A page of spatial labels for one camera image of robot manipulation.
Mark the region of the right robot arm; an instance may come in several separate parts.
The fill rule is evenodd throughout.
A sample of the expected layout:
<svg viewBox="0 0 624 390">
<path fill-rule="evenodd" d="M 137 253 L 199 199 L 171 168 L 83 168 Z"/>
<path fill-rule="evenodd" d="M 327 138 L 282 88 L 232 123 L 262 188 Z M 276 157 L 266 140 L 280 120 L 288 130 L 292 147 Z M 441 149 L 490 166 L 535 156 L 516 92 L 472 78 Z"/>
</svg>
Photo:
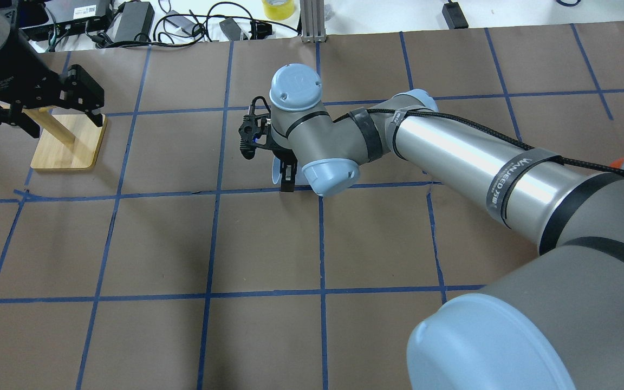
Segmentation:
<svg viewBox="0 0 624 390">
<path fill-rule="evenodd" d="M 537 244 L 539 257 L 446 303 L 407 343 L 413 389 L 624 389 L 624 170 L 563 158 L 438 111 L 423 90 L 332 120 L 317 72 L 272 77 L 240 152 L 268 149 L 277 182 L 320 197 L 387 153 L 419 166 Z"/>
</svg>

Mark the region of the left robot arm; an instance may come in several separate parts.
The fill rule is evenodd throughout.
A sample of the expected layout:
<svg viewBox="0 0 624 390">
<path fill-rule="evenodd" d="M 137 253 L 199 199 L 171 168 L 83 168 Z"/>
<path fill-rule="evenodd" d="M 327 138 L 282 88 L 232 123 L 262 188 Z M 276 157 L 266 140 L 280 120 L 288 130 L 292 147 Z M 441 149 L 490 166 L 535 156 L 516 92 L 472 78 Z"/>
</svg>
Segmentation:
<svg viewBox="0 0 624 390">
<path fill-rule="evenodd" d="M 27 116 L 27 109 L 55 106 L 84 113 L 102 126 L 104 89 L 78 64 L 64 74 L 51 70 L 0 12 L 0 125 L 21 128 L 39 138 L 40 126 Z"/>
</svg>

